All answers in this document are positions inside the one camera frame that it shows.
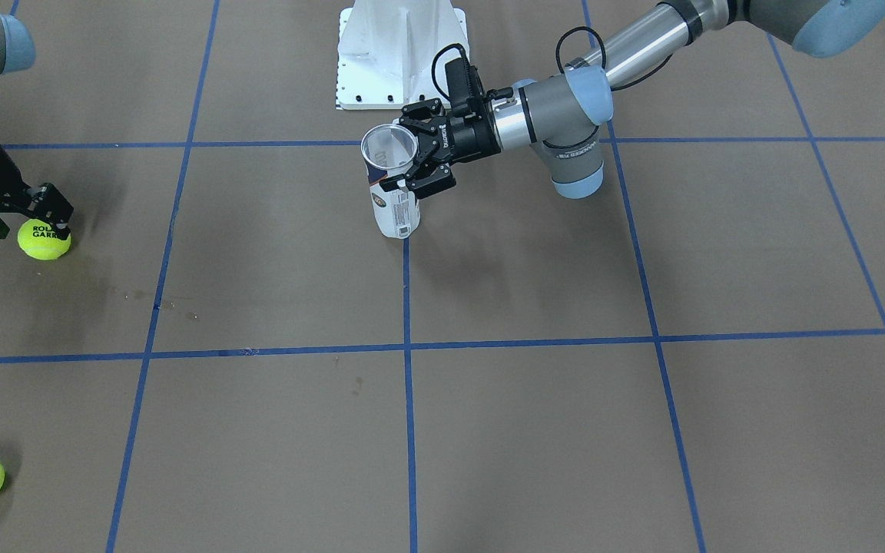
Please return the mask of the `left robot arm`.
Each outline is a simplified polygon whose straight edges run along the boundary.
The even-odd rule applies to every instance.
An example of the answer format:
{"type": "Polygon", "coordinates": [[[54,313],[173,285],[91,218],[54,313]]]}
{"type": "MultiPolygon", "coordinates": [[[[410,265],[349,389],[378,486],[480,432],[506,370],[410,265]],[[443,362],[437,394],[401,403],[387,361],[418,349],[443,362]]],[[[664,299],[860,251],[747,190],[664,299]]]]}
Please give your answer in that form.
{"type": "Polygon", "coordinates": [[[446,63],[447,89],[405,105],[397,126],[414,154],[400,169],[374,171],[373,193],[424,199],[456,185],[454,164],[530,147],[565,198],[580,199],[603,184],[601,126],[612,119],[616,91],[663,68],[678,49],[734,22],[767,32],[814,58],[840,54],[885,17],[885,1],[660,1],[587,54],[556,63],[543,81],[523,78],[486,90],[463,46],[446,63]]]}

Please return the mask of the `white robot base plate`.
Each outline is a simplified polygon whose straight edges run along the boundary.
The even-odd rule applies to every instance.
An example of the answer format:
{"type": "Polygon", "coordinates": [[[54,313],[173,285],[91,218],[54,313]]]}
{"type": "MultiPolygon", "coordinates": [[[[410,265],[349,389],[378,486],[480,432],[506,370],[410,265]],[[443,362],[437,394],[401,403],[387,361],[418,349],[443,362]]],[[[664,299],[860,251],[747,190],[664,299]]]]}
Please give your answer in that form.
{"type": "Polygon", "coordinates": [[[335,106],[389,110],[440,98],[450,43],[469,51],[466,14],[449,1],[356,1],[338,17],[335,106]]]}

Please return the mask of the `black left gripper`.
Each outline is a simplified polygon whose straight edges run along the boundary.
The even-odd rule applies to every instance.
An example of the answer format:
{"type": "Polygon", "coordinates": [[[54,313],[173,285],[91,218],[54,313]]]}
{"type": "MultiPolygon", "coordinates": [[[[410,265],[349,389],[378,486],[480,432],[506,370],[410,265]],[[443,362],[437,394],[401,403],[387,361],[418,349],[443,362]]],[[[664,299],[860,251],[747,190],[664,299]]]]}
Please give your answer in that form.
{"type": "Polygon", "coordinates": [[[492,116],[450,117],[438,98],[403,106],[396,123],[415,136],[436,136],[438,144],[428,157],[407,151],[378,153],[378,165],[386,172],[378,187],[384,192],[404,190],[417,199],[428,198],[456,185],[453,162],[482,160],[502,151],[492,116]]]}

